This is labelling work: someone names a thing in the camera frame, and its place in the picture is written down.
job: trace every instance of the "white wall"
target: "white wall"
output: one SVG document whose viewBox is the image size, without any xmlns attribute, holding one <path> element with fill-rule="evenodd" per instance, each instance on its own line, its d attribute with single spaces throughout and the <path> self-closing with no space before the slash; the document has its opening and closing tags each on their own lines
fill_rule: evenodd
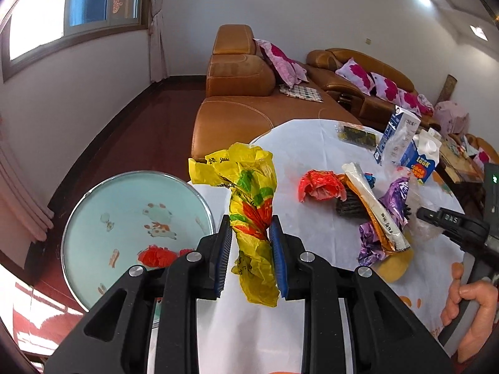
<svg viewBox="0 0 499 374">
<path fill-rule="evenodd" d="M 469 42 L 456 48 L 451 61 L 449 73 L 458 81 L 451 99 L 470 112 L 470 133 L 499 150 L 499 57 Z"/>
<path fill-rule="evenodd" d="M 445 82 L 457 37 L 420 0 L 164 0 L 163 11 L 173 75 L 205 74 L 218 27 L 248 24 L 297 60 L 313 49 L 365 52 L 405 73 L 430 100 Z"/>
<path fill-rule="evenodd" d="M 2 132 L 45 203 L 93 138 L 149 83 L 144 30 L 64 49 L 0 84 Z"/>
</svg>

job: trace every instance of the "purple wrapper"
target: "purple wrapper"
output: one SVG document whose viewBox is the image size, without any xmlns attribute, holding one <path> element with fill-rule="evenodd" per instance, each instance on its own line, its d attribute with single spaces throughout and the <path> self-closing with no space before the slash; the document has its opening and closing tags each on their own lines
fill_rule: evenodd
<svg viewBox="0 0 499 374">
<path fill-rule="evenodd" d="M 393 220 L 402 231 L 408 221 L 404 216 L 404 206 L 409 190 L 409 179 L 400 177 L 390 184 L 388 191 L 379 199 Z M 362 242 L 358 261 L 360 266 L 370 266 L 386 257 L 378 235 L 371 222 L 359 226 L 360 241 Z"/>
<path fill-rule="evenodd" d="M 362 242 L 358 258 L 359 265 L 370 266 L 377 261 L 383 260 L 386 254 L 381 247 L 378 235 L 374 231 L 373 224 L 371 222 L 363 223 L 359 226 L 359 232 Z"/>
</svg>

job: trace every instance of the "silver bolt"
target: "silver bolt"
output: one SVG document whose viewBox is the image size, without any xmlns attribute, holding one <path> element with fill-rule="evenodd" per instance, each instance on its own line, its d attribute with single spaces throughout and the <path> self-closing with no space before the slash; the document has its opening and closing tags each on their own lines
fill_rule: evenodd
<svg viewBox="0 0 499 374">
<path fill-rule="evenodd" d="M 373 275 L 373 271 L 369 267 L 360 267 L 357 270 L 359 276 L 369 278 Z"/>
<path fill-rule="evenodd" d="M 195 261 L 200 261 L 200 260 L 201 260 L 201 253 L 199 252 L 190 252 L 187 255 L 187 261 L 194 263 Z"/>
<path fill-rule="evenodd" d="M 304 261 L 305 263 L 311 263 L 315 260 L 315 255 L 310 252 L 303 252 L 300 254 L 300 260 Z"/>
<path fill-rule="evenodd" d="M 132 277 L 138 277 L 144 272 L 144 267 L 142 266 L 133 266 L 128 270 L 128 274 Z"/>
</svg>

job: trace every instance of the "round table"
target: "round table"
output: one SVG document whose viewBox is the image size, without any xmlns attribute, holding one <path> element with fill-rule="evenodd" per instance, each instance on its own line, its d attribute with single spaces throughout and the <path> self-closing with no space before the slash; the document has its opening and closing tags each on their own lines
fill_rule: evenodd
<svg viewBox="0 0 499 374">
<path fill-rule="evenodd" d="M 373 173 L 377 178 L 375 194 L 385 193 L 389 182 L 372 152 L 339 140 L 337 126 L 336 121 L 322 119 L 294 120 L 253 143 L 274 154 L 278 177 L 274 214 L 279 216 L 284 232 L 300 237 L 306 250 L 319 254 L 332 265 L 353 270 L 358 266 L 358 226 L 362 220 L 338 216 L 333 201 L 300 203 L 297 196 L 298 182 L 307 171 L 342 173 L 341 166 L 348 162 L 358 162 L 364 172 Z M 194 187 L 208 203 L 218 229 L 222 216 L 228 213 L 229 190 L 206 185 Z M 456 198 L 433 179 L 428 179 L 420 190 L 436 206 L 462 212 Z M 462 261 L 463 253 L 442 235 L 428 242 L 417 242 L 413 249 L 415 256 L 408 271 L 390 287 L 399 296 L 407 297 L 413 312 L 428 330 L 436 333 L 442 325 L 440 312 L 452 280 L 451 264 Z M 248 303 L 240 289 L 239 277 L 230 272 L 237 257 L 238 245 L 233 237 L 221 298 L 216 302 L 198 300 L 200 372 L 301 372 L 304 302 L 279 299 L 276 308 Z"/>
</svg>

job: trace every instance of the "gray handle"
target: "gray handle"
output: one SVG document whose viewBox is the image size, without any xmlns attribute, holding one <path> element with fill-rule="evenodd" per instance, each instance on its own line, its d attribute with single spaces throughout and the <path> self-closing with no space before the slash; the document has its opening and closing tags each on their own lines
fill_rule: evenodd
<svg viewBox="0 0 499 374">
<path fill-rule="evenodd" d="M 476 260 L 471 254 L 465 253 L 463 264 L 465 272 L 461 278 L 462 284 L 470 284 L 478 280 L 491 281 L 492 268 L 484 262 Z M 438 336 L 438 341 L 449 357 L 452 357 L 458 350 L 459 344 L 470 329 L 479 308 L 480 304 L 475 300 L 462 300 L 459 303 L 458 316 Z"/>
</svg>

